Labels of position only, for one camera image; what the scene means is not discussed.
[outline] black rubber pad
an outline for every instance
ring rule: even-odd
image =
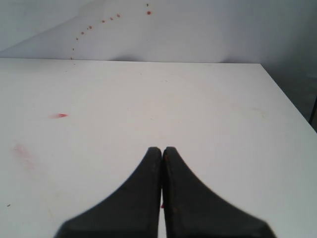
[[[149,148],[134,173],[117,191],[87,212],[65,222],[55,237],[156,238],[161,158],[160,149]]]
[[[168,238],[276,237],[266,222],[206,187],[173,147],[167,147],[163,154],[162,183]]]

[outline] gray wall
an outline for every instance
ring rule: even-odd
[[[317,93],[316,11],[317,0],[96,0],[0,57],[257,62],[308,118]]]

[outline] white wall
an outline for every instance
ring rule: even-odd
[[[3,50],[0,57],[260,62],[301,112],[309,114],[314,91],[307,98],[307,92],[293,89],[315,85],[307,74],[314,74],[317,55],[316,0],[66,2],[78,9],[75,17]]]

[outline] white table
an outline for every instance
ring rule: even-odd
[[[0,237],[53,237],[149,146],[279,238],[316,236],[317,135],[259,64],[0,59],[0,110]]]

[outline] faint red smudge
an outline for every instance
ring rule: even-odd
[[[16,143],[15,146],[12,148],[12,152],[22,164],[22,166],[26,167],[29,170],[34,169],[34,164],[31,161],[31,155],[21,143]]]
[[[58,114],[50,116],[50,118],[51,119],[56,119],[56,118],[64,118],[64,117],[67,117],[67,116],[68,116],[67,114],[58,113]]]

